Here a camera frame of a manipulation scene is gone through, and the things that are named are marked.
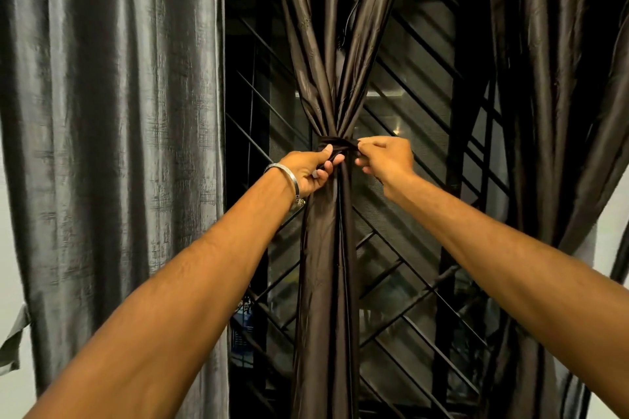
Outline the grey curtain tieback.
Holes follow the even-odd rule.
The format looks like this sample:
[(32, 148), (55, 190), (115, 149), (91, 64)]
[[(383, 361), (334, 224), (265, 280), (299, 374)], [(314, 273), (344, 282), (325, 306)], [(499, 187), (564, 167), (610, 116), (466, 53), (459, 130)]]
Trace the grey curtain tieback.
[(24, 330), (30, 323), (28, 306), (23, 304), (12, 329), (0, 346), (0, 377), (20, 368), (21, 340)]

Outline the person's right forearm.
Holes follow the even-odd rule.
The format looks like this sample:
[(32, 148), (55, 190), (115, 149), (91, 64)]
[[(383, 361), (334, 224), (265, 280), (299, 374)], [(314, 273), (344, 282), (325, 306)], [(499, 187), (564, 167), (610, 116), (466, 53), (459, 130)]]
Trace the person's right forearm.
[(615, 414), (629, 419), (629, 289), (417, 175), (385, 194)]

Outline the grey textured curtain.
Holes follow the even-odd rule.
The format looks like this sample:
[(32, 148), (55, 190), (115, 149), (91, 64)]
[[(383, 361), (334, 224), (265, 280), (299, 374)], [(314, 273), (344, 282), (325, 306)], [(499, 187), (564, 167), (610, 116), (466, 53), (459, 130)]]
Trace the grey textured curtain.
[(0, 0), (0, 123), (39, 396), (224, 212), (224, 0)]

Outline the person's right hand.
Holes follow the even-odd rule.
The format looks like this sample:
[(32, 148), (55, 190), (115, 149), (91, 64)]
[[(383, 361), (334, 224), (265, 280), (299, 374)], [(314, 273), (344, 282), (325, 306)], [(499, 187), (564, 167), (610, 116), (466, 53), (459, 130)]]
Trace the person's right hand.
[(388, 193), (391, 188), (396, 189), (416, 176), (414, 157), (407, 139), (395, 136), (374, 137), (389, 137), (387, 148), (359, 149), (360, 156), (355, 163), (363, 173), (376, 178), (385, 193)]

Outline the person's left hand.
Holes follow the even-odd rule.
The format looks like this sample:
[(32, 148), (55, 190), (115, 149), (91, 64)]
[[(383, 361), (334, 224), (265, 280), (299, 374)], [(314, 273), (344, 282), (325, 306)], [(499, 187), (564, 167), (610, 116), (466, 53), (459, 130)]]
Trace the person's left hand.
[(334, 162), (327, 161), (324, 166), (310, 167), (310, 152), (294, 151), (275, 163), (275, 167), (282, 170), (293, 183), (295, 198), (305, 200), (326, 184), (334, 169), (343, 161), (344, 156), (338, 155)]

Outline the dark brown curtain tieback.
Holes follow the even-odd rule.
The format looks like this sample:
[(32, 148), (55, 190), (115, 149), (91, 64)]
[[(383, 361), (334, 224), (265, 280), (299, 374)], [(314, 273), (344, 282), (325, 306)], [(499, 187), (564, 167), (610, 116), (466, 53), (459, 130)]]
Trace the dark brown curtain tieback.
[(332, 153), (329, 157), (330, 162), (334, 162), (338, 155), (343, 155), (344, 160), (350, 162), (357, 156), (360, 156), (356, 140), (342, 137), (320, 137), (317, 151), (322, 151), (327, 145), (332, 146)]

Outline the tied brown satin curtain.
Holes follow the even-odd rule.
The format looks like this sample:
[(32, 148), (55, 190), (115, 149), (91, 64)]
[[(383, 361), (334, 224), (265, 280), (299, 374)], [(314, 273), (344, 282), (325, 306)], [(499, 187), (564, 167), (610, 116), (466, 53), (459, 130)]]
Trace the tied brown satin curtain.
[[(281, 0), (297, 90), (312, 131), (352, 139), (395, 0)], [(358, 419), (353, 160), (303, 216), (291, 419)]]

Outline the person's left forearm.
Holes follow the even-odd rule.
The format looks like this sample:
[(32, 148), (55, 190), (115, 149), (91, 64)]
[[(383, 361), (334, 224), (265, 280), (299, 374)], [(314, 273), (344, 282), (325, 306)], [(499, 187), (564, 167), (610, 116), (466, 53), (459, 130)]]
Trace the person's left forearm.
[(24, 419), (173, 419), (295, 199), (269, 169), (134, 291)]

